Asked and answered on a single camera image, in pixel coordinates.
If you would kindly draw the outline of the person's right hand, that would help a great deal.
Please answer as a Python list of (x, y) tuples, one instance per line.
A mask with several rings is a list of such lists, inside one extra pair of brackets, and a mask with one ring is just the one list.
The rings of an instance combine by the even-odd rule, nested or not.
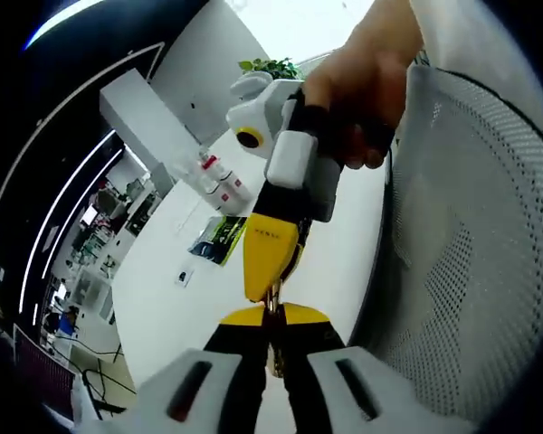
[(412, 59), (388, 49), (343, 46), (310, 73), (303, 84), (305, 104), (336, 119), (329, 126), (332, 157), (355, 170), (384, 163), (390, 142), (377, 128), (399, 126)]

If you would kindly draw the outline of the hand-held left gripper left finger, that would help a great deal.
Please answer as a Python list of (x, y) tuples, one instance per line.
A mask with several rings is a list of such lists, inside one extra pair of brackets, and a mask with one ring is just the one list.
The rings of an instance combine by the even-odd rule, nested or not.
[(202, 350), (188, 349), (148, 378), (135, 405), (103, 433), (253, 433), (266, 385), (263, 307), (236, 311)]

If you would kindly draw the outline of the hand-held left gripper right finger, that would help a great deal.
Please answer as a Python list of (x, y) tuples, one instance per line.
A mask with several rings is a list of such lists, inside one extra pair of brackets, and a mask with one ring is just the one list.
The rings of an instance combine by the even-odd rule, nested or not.
[(346, 347), (321, 312), (281, 307), (284, 387), (298, 433), (434, 433), (437, 417), (410, 383), (359, 347)]

